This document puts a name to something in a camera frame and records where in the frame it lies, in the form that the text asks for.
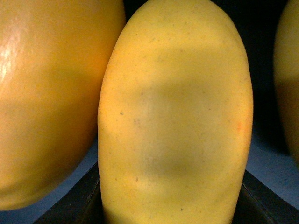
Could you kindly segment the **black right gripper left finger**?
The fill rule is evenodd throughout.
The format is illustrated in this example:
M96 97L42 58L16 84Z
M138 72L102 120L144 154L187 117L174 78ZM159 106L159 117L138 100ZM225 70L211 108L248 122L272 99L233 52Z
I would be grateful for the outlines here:
M98 164L95 163L64 197L41 215L34 223L103 223Z

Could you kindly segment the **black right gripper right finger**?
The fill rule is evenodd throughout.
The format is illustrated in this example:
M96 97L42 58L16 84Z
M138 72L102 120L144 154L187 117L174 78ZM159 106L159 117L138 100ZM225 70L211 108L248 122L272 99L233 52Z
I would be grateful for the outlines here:
M299 210L245 171L234 224L299 224Z

